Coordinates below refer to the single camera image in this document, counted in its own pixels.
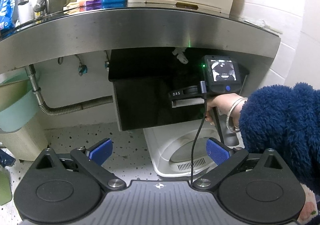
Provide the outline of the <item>person's right hand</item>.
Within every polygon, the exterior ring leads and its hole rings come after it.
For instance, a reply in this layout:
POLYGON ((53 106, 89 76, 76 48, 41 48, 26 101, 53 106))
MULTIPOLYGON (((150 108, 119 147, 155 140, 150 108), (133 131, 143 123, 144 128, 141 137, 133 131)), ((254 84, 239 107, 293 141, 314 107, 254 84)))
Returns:
POLYGON ((205 120, 210 122, 212 125, 214 124, 210 115, 210 110, 216 107, 222 114, 231 117, 235 127, 239 127, 240 111, 246 101, 247 98, 244 98, 236 93, 222 94, 214 98, 210 98, 207 100, 207 112, 205 120))

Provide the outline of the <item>right forearm blue fleece sleeve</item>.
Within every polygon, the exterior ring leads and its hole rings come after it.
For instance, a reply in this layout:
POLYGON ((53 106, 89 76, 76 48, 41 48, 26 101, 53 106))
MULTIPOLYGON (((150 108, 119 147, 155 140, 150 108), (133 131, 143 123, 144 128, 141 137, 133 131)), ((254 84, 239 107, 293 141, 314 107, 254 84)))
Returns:
POLYGON ((300 183, 319 194, 319 90, 306 83, 256 90, 239 125, 247 151, 276 150, 300 183))

